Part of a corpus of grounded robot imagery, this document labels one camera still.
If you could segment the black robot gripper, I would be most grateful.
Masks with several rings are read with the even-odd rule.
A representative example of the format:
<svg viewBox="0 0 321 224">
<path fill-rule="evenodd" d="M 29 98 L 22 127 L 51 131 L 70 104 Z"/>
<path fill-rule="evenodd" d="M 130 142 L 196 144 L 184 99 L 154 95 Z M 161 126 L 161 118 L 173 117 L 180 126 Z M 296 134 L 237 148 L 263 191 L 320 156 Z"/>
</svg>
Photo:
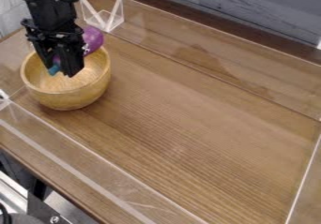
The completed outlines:
<svg viewBox="0 0 321 224">
<path fill-rule="evenodd" d="M 84 29 L 77 25 L 74 4 L 80 0 L 23 0 L 30 17 L 22 21 L 29 41 L 46 68 L 53 67 L 53 57 L 61 57 L 63 74 L 74 77 L 85 67 Z"/>
</svg>

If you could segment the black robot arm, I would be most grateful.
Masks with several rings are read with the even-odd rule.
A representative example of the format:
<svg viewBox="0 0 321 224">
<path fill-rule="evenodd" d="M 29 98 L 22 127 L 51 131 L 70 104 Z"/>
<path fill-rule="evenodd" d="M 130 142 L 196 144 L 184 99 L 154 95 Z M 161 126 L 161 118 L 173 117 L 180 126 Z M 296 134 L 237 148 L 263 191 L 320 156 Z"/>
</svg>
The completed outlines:
<svg viewBox="0 0 321 224">
<path fill-rule="evenodd" d="M 70 78 L 85 68 L 85 31 L 76 23 L 80 0 L 23 0 L 30 18 L 22 20 L 27 39 L 50 72 Z"/>
</svg>

